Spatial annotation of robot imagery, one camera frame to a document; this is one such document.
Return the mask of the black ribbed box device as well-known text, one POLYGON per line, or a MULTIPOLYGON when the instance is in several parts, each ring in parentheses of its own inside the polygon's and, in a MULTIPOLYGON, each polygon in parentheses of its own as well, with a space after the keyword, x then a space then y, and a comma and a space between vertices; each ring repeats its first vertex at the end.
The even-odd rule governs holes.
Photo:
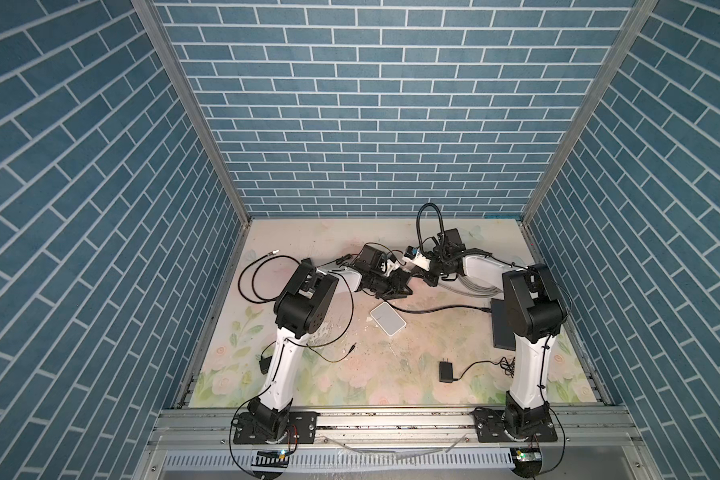
POLYGON ((384 291, 382 298, 385 300, 394 300, 407 298, 413 294, 413 290, 409 286, 411 273, 404 270, 395 270, 387 277, 387 289, 384 291))

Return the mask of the dark grey network switch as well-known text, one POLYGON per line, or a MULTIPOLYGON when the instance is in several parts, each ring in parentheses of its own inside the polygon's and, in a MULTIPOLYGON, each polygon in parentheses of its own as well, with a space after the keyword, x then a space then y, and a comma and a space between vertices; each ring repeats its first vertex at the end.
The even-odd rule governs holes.
POLYGON ((493 346, 497 349, 514 351, 516 342, 514 331, 508 320, 506 302, 502 299, 492 298, 490 309, 493 346))

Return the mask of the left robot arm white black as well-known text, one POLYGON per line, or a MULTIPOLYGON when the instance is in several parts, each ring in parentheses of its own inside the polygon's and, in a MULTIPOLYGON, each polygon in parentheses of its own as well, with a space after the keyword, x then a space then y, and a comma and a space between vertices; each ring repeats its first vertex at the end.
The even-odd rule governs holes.
POLYGON ((298 263, 281 293, 272 297, 277 336, 263 390, 247 402, 240 423, 253 427, 258 439, 277 442, 290 432, 293 390, 303 351, 315 349, 308 341, 323 324, 337 286, 349 293, 367 289, 382 300, 406 298, 412 273, 397 268, 389 273, 343 266, 323 270, 309 259, 298 263))

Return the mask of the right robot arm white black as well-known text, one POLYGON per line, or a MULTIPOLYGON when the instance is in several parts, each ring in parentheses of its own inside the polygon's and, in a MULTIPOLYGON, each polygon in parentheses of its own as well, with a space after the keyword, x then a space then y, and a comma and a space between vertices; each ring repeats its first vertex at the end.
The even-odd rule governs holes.
POLYGON ((419 250, 412 259, 428 278, 457 273, 502 291, 500 304, 515 338, 515 370, 506 394, 503 435, 519 442, 555 442, 557 432, 545 392, 551 349, 567 314, 549 268, 523 267, 480 249, 456 252, 445 245, 430 252, 419 250))

